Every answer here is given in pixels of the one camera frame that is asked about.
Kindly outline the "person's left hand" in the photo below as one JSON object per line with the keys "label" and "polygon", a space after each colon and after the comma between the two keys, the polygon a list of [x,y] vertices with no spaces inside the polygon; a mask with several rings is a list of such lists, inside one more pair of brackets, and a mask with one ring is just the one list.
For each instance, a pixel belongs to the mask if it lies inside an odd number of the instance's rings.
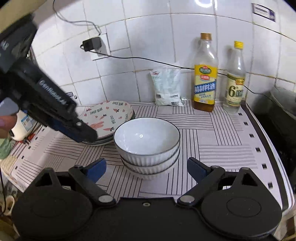
{"label": "person's left hand", "polygon": [[16,114],[0,116],[0,138],[7,138],[9,131],[14,128],[17,122]]}

